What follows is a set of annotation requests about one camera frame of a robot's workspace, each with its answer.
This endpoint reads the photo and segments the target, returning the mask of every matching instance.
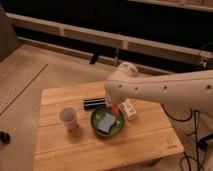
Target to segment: table top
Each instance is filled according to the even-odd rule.
[[[133,100],[137,119],[125,122],[115,137],[95,135],[92,111],[83,99],[104,97],[104,82],[47,89],[42,92],[34,170],[109,170],[183,152],[174,129],[157,103]],[[79,127],[69,132],[60,122],[64,107],[77,111]]]

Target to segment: gray floor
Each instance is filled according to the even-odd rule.
[[[1,62],[0,130],[9,132],[12,141],[9,145],[0,144],[0,171],[32,170],[42,89],[105,80],[113,70],[112,66],[89,65],[87,60],[28,45]],[[206,124],[211,123],[209,118],[201,117],[201,125],[204,125],[201,135],[212,132],[211,124]],[[192,131],[192,123],[173,122],[173,125],[186,151],[194,155],[193,141],[184,135]],[[182,156],[165,158],[152,168],[138,164],[119,170],[178,171]]]

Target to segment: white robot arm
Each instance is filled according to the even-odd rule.
[[[144,78],[124,62],[107,78],[105,90],[110,104],[136,98],[213,112],[213,70]]]

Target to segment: white cup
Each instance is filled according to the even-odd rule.
[[[72,107],[64,108],[60,114],[59,118],[63,122],[63,124],[67,127],[68,130],[73,130],[77,127],[77,114],[75,109]]]

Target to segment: black cable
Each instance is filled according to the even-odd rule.
[[[179,162],[181,171],[184,171],[184,168],[183,168],[183,160],[184,160],[184,159],[187,160],[187,158],[188,158],[189,163],[190,163],[190,159],[191,159],[191,160],[194,160],[195,162],[197,162],[197,160],[196,160],[194,157],[189,156],[189,155],[187,155],[187,154],[185,153],[184,156],[180,159],[180,162]],[[200,162],[199,162],[199,168],[204,170],[203,164],[200,163]]]
[[[166,109],[165,109],[165,107],[164,107],[163,104],[162,104],[161,106],[162,106],[164,112],[166,113],[166,115],[167,115],[168,117],[170,117],[171,119],[173,119],[173,120],[175,120],[175,121],[178,121],[178,122],[187,122],[187,121],[191,120],[191,118],[192,118],[192,116],[193,116],[193,111],[190,109],[190,116],[189,116],[188,118],[186,118],[186,119],[177,119],[177,118],[174,118],[173,116],[171,116],[171,115],[166,111]]]
[[[183,154],[184,154],[184,157],[180,160],[180,168],[181,168],[181,171],[184,171],[183,166],[182,166],[182,162],[183,162],[184,159],[186,159],[186,161],[187,161],[187,163],[188,163],[189,171],[191,171],[191,170],[192,170],[192,167],[191,167],[191,163],[190,163],[190,161],[189,161],[189,157],[188,157],[188,155],[187,155],[185,152],[183,152]]]
[[[200,115],[198,115],[197,117],[197,130],[199,129],[199,125],[200,125]],[[191,133],[186,134],[190,139],[192,139],[193,141],[195,141],[191,136],[195,134],[195,130]]]
[[[193,111],[194,115],[194,129],[195,129],[195,148],[196,148],[196,157],[197,157],[197,170],[200,171],[200,166],[199,166],[199,149],[198,149],[198,134],[197,134],[197,116],[196,116],[197,111]]]

